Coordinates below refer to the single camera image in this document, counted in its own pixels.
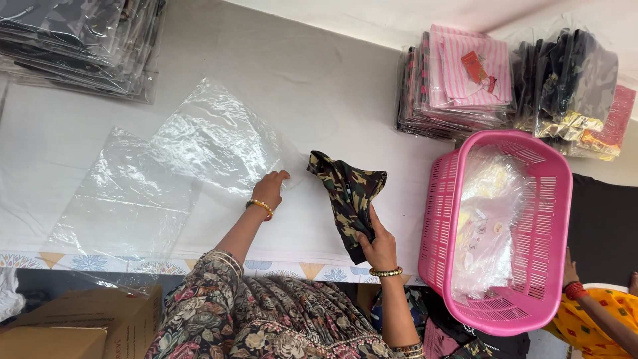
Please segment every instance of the red bangle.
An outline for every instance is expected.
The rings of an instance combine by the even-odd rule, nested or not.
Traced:
[[[587,291],[582,287],[580,282],[571,282],[565,287],[565,296],[569,300],[576,300],[587,295]]]

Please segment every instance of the bracelet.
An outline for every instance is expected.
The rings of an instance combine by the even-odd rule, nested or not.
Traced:
[[[265,204],[262,201],[257,201],[255,199],[251,199],[250,201],[248,201],[246,203],[246,209],[248,209],[248,207],[250,207],[251,204],[254,204],[255,206],[259,206],[263,209],[265,209],[266,211],[268,211],[268,217],[266,217],[265,220],[263,220],[264,222],[268,222],[272,219],[272,216],[274,216],[274,213],[272,212],[272,209],[268,206],[268,204]]]
[[[403,273],[403,268],[397,267],[395,270],[376,270],[374,268],[370,268],[370,275],[374,275],[375,277],[390,277],[393,275],[399,275]]]
[[[587,295],[587,291],[580,282],[571,282],[565,287],[565,296],[569,300],[576,300]]]

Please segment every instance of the basket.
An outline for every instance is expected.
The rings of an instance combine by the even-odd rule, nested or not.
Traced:
[[[484,299],[468,299],[464,305],[452,299],[450,282],[465,160],[475,144],[499,145],[520,161],[532,183],[524,191],[528,204],[512,228],[513,284],[492,288]],[[518,130],[473,134],[432,165],[419,275],[464,325],[497,336],[545,326],[560,304],[571,197],[569,165],[552,147]]]

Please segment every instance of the pink and white striped cloth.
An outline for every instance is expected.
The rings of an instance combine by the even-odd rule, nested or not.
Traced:
[[[432,25],[430,32],[430,106],[507,105],[512,101],[512,76],[507,43],[487,35]],[[496,78],[492,93],[474,83],[461,58],[474,51],[488,76]]]

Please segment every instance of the floral fabric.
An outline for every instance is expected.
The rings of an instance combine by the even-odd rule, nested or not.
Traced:
[[[145,359],[424,358],[391,349],[334,284],[243,277],[228,252],[204,254],[166,297]]]

